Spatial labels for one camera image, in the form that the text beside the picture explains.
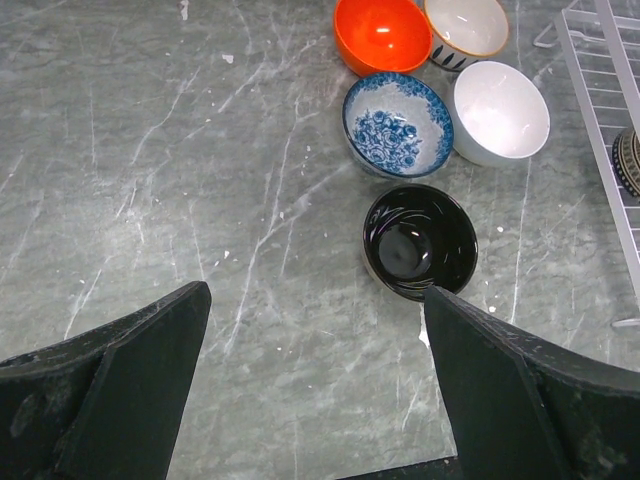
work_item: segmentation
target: rack wire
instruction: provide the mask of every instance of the rack wire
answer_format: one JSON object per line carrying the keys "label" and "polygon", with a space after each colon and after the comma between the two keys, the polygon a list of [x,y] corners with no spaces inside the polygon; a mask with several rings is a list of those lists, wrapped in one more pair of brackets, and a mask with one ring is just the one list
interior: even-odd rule
{"label": "rack wire", "polygon": [[[640,132],[640,19],[625,2],[574,0],[554,24],[640,301],[640,203],[624,190],[610,161],[611,144],[623,129],[633,125]],[[534,45],[555,45],[542,42],[551,27]]]}

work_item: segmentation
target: black bowl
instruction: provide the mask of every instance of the black bowl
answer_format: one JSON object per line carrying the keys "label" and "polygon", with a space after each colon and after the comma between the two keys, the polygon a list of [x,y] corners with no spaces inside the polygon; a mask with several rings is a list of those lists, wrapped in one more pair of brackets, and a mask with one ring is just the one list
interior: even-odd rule
{"label": "black bowl", "polygon": [[367,213],[363,255],[374,278],[421,302],[437,285],[453,293],[469,282],[478,260],[471,220],[449,195],[410,184],[383,193]]}

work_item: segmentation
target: blue and white bowl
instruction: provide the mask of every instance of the blue and white bowl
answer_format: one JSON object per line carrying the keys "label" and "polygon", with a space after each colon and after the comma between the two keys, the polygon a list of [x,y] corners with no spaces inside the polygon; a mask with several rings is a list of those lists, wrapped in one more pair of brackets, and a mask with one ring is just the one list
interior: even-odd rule
{"label": "blue and white bowl", "polygon": [[376,73],[356,82],[342,105],[342,122],[358,163],[386,178],[429,175],[453,148],[453,124],[443,101],[401,73]]}

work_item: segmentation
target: white bowl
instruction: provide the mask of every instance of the white bowl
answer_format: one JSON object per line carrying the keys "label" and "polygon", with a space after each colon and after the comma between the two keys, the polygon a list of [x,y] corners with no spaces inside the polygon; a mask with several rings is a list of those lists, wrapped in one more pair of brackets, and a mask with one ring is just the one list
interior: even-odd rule
{"label": "white bowl", "polygon": [[497,0],[424,0],[433,30],[431,60],[454,71],[497,55],[509,39],[509,21]]}
{"label": "white bowl", "polygon": [[536,154],[549,137],[549,110],[531,81],[515,68],[479,62],[466,68],[445,103],[453,148],[487,167],[509,167]]}

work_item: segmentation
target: ceramic bowl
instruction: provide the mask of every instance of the ceramic bowl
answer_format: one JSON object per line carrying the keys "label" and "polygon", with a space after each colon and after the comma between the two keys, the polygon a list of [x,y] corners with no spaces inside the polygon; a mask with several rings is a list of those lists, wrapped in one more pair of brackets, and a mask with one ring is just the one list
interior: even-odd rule
{"label": "ceramic bowl", "polygon": [[497,55],[509,39],[509,21],[496,0],[424,0],[433,31],[431,60],[459,71]]}
{"label": "ceramic bowl", "polygon": [[611,147],[613,171],[622,187],[635,198],[640,197],[640,141],[633,128],[627,128]]}
{"label": "ceramic bowl", "polygon": [[413,0],[338,0],[333,33],[342,59],[361,77],[412,72],[431,53],[429,22]]}
{"label": "ceramic bowl", "polygon": [[445,100],[456,132],[453,148],[487,167],[526,165],[549,137],[549,110],[515,68],[486,61],[464,69]]}
{"label": "ceramic bowl", "polygon": [[387,178],[428,175],[444,165],[453,146],[444,102],[401,73],[376,73],[356,82],[342,105],[342,122],[356,161]]}
{"label": "ceramic bowl", "polygon": [[476,234],[462,207],[420,184],[394,187],[374,202],[362,246],[371,276],[417,302],[430,285],[460,292],[478,259]]}

